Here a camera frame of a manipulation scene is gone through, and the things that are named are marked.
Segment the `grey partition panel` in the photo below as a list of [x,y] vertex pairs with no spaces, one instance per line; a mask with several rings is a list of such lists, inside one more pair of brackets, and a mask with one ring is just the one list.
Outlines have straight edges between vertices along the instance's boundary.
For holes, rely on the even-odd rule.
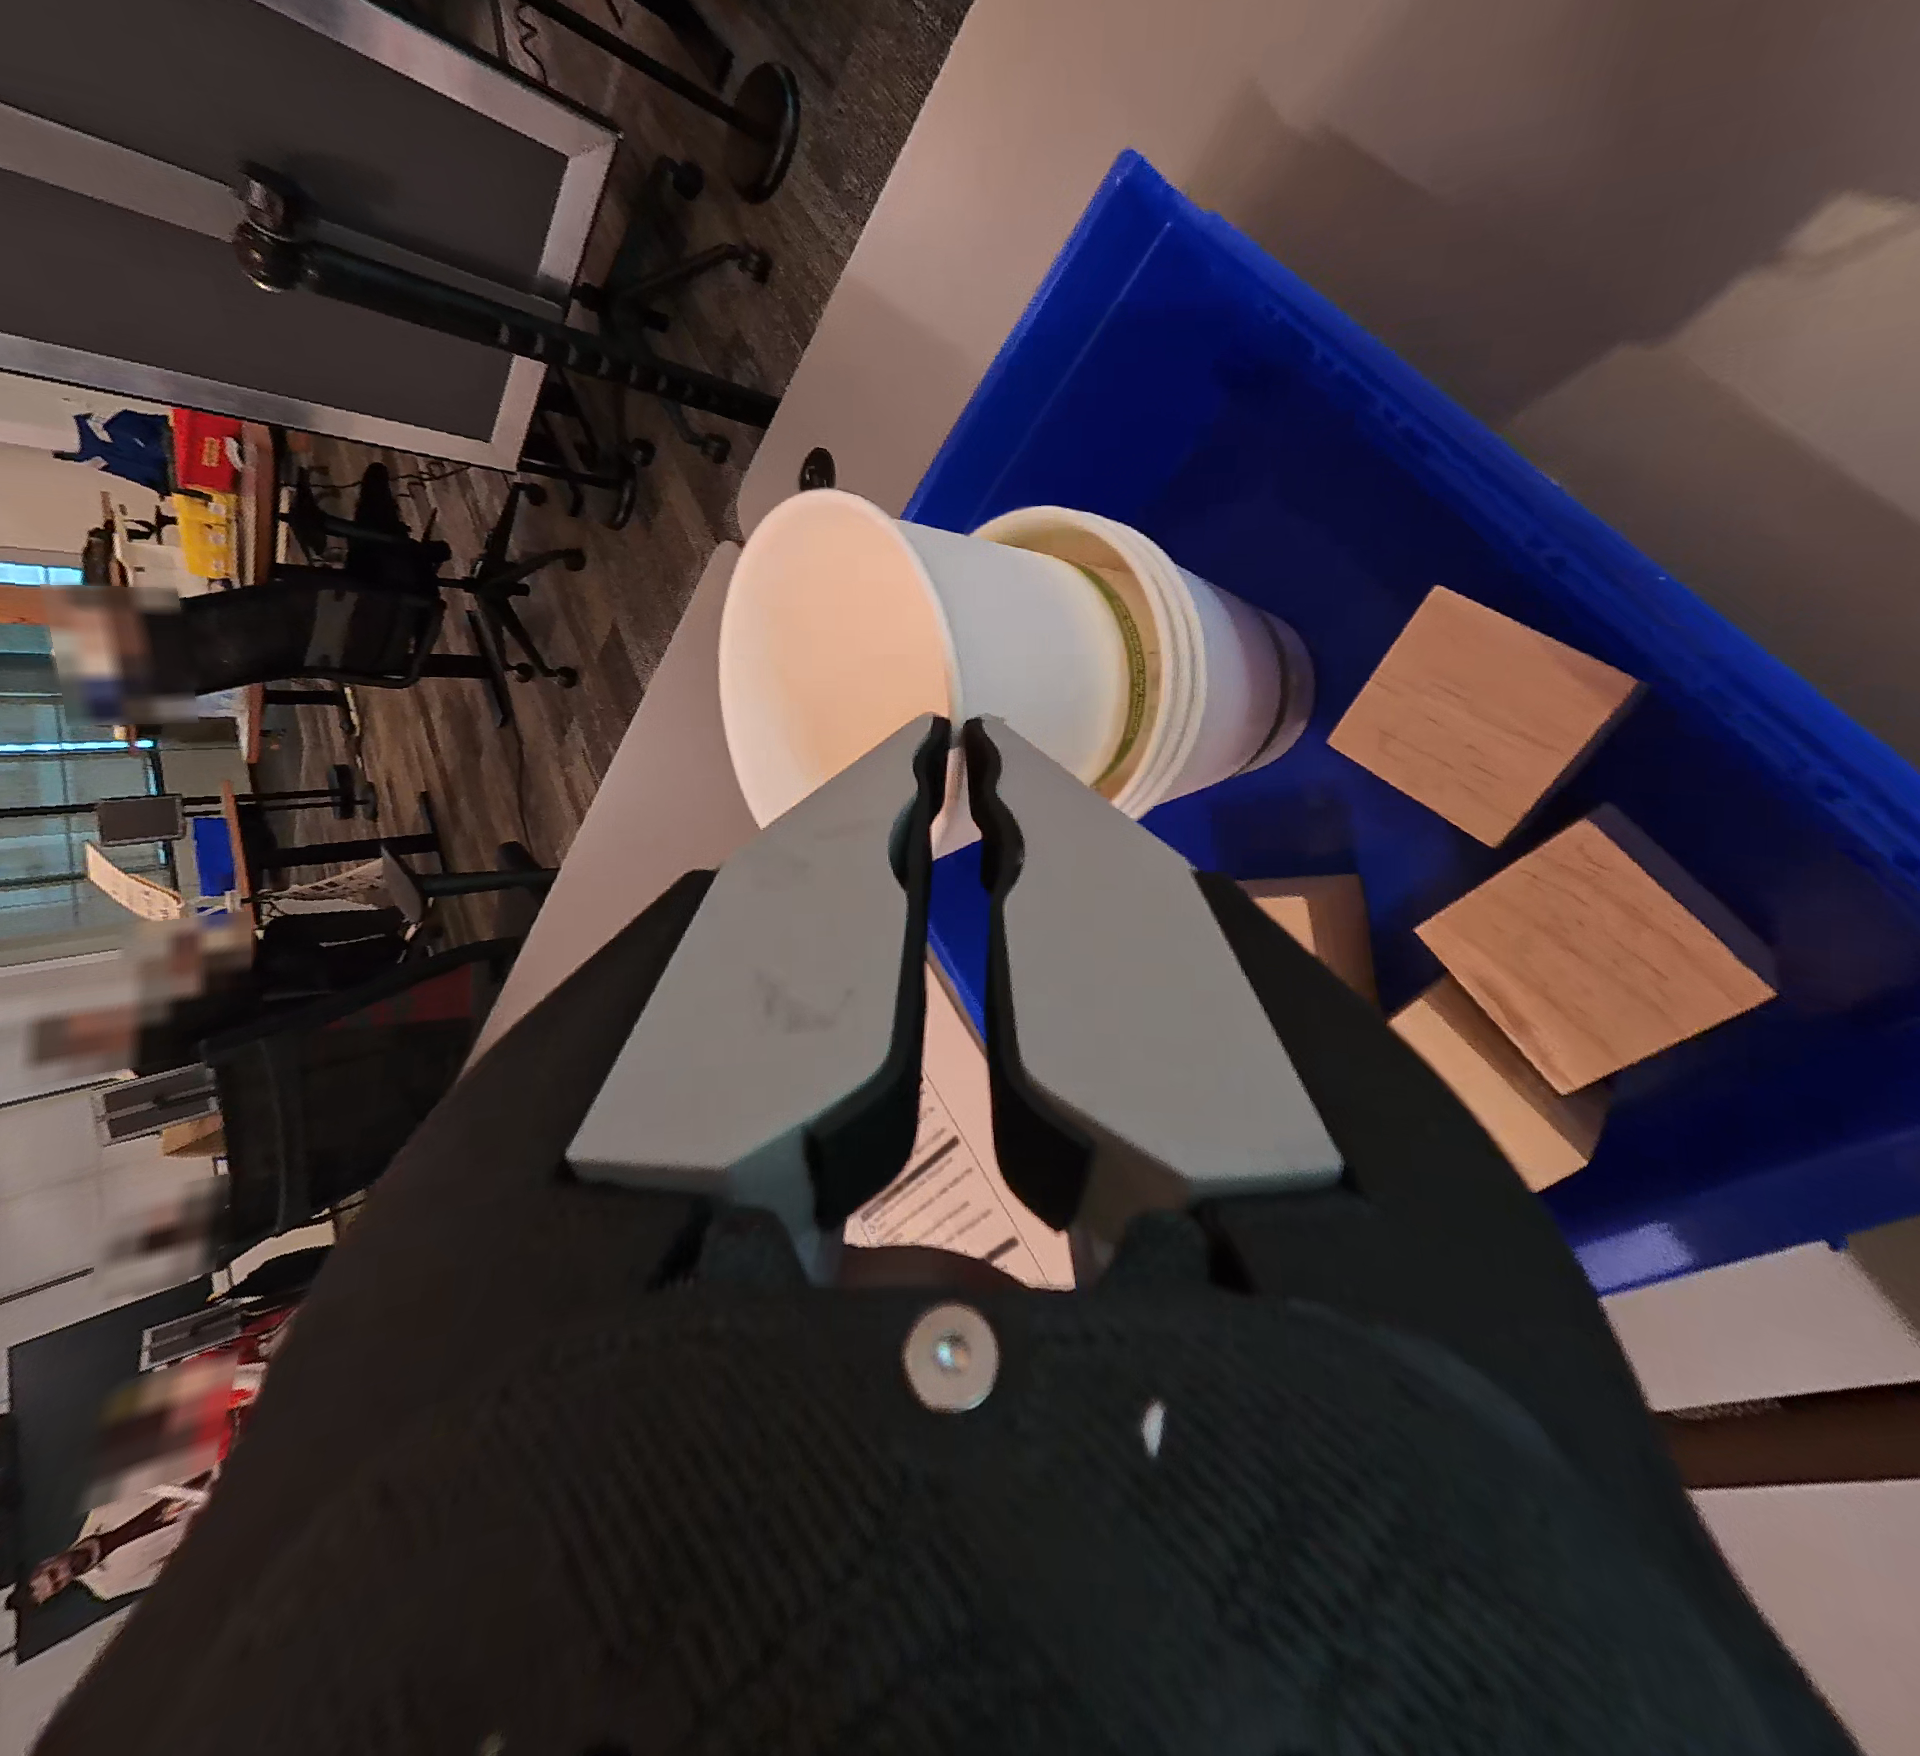
[[406,282],[558,319],[618,131],[380,0],[5,0],[5,373],[507,471],[542,370],[260,287],[244,188]]

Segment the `black office chair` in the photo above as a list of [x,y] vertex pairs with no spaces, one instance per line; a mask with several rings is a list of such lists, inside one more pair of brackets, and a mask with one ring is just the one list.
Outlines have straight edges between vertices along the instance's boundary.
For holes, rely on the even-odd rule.
[[274,682],[409,690],[478,684],[500,731],[513,727],[510,684],[576,688],[580,670],[551,662],[516,611],[542,569],[584,570],[580,546],[516,558],[521,507],[544,490],[515,480],[478,561],[449,573],[453,550],[409,530],[387,466],[360,480],[350,519],[294,490],[293,528],[313,546],[346,546],[335,565],[276,567],[267,584],[183,600],[149,633],[161,688],[217,693]]

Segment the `printed desk sheet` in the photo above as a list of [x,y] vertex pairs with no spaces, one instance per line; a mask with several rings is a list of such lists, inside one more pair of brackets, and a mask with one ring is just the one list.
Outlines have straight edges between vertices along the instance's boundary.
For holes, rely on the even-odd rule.
[[1001,1174],[985,1047],[927,963],[927,1025],[914,1149],[843,1226],[847,1251],[941,1251],[993,1264],[1026,1288],[1073,1288],[1070,1237],[1044,1225]]

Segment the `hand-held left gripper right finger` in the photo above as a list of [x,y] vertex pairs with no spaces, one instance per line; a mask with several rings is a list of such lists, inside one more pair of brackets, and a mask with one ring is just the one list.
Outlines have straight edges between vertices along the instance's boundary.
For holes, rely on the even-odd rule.
[[982,1042],[1021,1203],[1112,1258],[1140,1217],[1336,1187],[1343,1160],[1198,873],[1009,723],[965,731]]

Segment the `white paper cup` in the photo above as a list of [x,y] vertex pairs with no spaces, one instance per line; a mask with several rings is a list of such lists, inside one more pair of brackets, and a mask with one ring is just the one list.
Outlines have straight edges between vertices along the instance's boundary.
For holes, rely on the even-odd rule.
[[1070,512],[1060,554],[1124,611],[1142,708],[1124,731],[1124,757],[1095,787],[1140,821],[1179,795],[1203,727],[1204,638],[1188,575],[1143,532],[1090,512]]
[[1316,696],[1308,646],[1287,621],[1180,569],[1203,623],[1207,688],[1195,763],[1172,803],[1286,757]]
[[[1066,507],[1056,507],[1056,505],[1032,507],[1032,509],[1003,514],[986,523],[985,527],[980,527],[974,535],[988,543],[997,543],[1003,546],[1021,548],[1032,554],[1044,554],[1050,558],[1064,561],[1070,565],[1070,569],[1075,569],[1064,554],[1060,554],[1061,532],[1070,528],[1070,512],[1082,512],[1082,510],[1070,510]],[[1124,641],[1124,631],[1121,631],[1124,611],[1119,611],[1118,604],[1114,604],[1107,598],[1107,594],[1086,570],[1082,569],[1075,569],[1075,570],[1086,582],[1091,584],[1091,591],[1095,591],[1100,604],[1104,605],[1107,614],[1110,623],[1116,630],[1119,651],[1121,651],[1121,688],[1118,692],[1119,715],[1110,725],[1110,728],[1114,731],[1114,736],[1110,740],[1100,775],[1091,779],[1091,787],[1100,790],[1095,784],[1118,765],[1118,758],[1124,757],[1127,743],[1131,740],[1129,736],[1124,736],[1124,731],[1129,728],[1133,725],[1133,718],[1140,717],[1142,706],[1137,698],[1142,693],[1142,677],[1137,674],[1140,667],[1131,663],[1127,657],[1127,644]]]
[[775,823],[925,717],[1001,718],[1091,787],[1121,651],[1067,562],[813,493],[742,546],[718,640],[733,772]]

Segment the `black tripod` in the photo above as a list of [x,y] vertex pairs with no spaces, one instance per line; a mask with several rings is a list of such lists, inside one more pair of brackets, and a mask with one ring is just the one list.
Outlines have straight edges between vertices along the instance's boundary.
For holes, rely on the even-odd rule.
[[268,293],[308,293],[460,344],[536,363],[550,373],[573,373],[633,391],[667,405],[767,430],[781,400],[757,388],[661,358],[651,337],[665,330],[659,298],[726,266],[765,282],[773,257],[751,245],[721,245],[680,262],[635,274],[613,266],[578,301],[596,319],[582,330],[544,309],[524,309],[500,290],[439,281],[369,250],[346,249],[323,236],[300,188],[259,163],[244,167],[236,188],[242,221],[232,249],[248,278]]

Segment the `blue plastic bin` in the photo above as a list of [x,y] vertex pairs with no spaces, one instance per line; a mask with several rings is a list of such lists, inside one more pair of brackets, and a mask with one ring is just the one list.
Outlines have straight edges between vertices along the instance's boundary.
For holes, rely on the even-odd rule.
[[1548,818],[1624,818],[1755,934],[1780,997],[1628,1068],[1550,1189],[1590,1282],[1642,1288],[1918,1208],[1917,769],[1137,154],[1091,196],[906,520],[1061,505],[1278,614],[1316,670],[1278,765],[1145,826],[1235,878],[1356,873],[1387,1010],[1419,923],[1503,854],[1329,748],[1433,588],[1642,684]]

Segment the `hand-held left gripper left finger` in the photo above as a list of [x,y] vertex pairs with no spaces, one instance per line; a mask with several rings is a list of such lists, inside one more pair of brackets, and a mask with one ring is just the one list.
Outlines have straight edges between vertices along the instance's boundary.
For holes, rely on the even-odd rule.
[[829,1275],[919,1138],[951,740],[908,723],[712,876],[569,1148],[578,1180],[767,1212]]

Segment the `wooden cube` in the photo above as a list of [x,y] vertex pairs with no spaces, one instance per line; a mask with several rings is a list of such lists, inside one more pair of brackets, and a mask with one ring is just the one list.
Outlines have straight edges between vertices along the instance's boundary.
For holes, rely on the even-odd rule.
[[1436,588],[1329,745],[1499,849],[1612,736],[1642,690],[1620,667]]
[[1620,809],[1594,809],[1416,936],[1560,1096],[1780,997],[1764,939]]
[[1592,1162],[1606,1127],[1606,1089],[1555,1092],[1450,976],[1390,1025],[1499,1145],[1528,1189],[1543,1191]]
[[1368,1005],[1379,1002],[1369,911],[1356,876],[1239,879],[1244,895]]

